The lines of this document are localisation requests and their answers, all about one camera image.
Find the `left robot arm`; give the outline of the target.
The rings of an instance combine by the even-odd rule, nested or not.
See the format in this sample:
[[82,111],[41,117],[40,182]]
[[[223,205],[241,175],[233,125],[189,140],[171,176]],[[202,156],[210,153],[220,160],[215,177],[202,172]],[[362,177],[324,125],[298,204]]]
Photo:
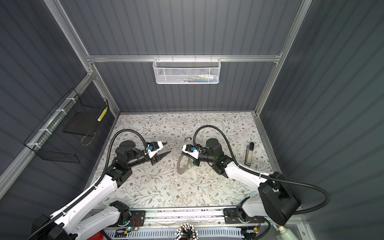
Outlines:
[[112,162],[106,162],[96,182],[50,216],[37,218],[28,239],[87,240],[113,225],[124,228],[125,232],[139,228],[140,221],[132,216],[130,207],[120,201],[114,201],[101,212],[87,217],[101,200],[115,192],[132,175],[134,166],[146,162],[155,165],[167,155],[158,153],[165,143],[149,143],[142,136],[139,138],[144,144],[143,150],[138,150],[132,141],[122,142],[116,149],[117,156]]

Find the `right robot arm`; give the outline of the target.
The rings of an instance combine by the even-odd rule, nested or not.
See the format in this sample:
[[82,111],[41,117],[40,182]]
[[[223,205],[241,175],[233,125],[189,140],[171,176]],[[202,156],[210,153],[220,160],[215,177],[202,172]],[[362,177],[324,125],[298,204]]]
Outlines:
[[[218,175],[241,182],[258,191],[264,211],[262,212],[257,207],[257,203],[247,197],[240,203],[239,216],[241,218],[244,216],[250,218],[268,216],[274,223],[283,226],[293,215],[302,215],[320,210],[330,202],[331,196],[323,188],[286,180],[279,172],[265,174],[240,164],[235,158],[226,135],[216,126],[210,127],[218,131],[224,138],[230,152],[229,155],[225,155],[218,139],[208,139],[205,146],[197,144],[198,131],[194,133],[192,143],[183,146],[182,154],[192,158],[195,166],[199,166],[202,162],[209,163]],[[325,196],[325,199],[313,207],[300,209],[302,202],[293,186],[318,191]]]

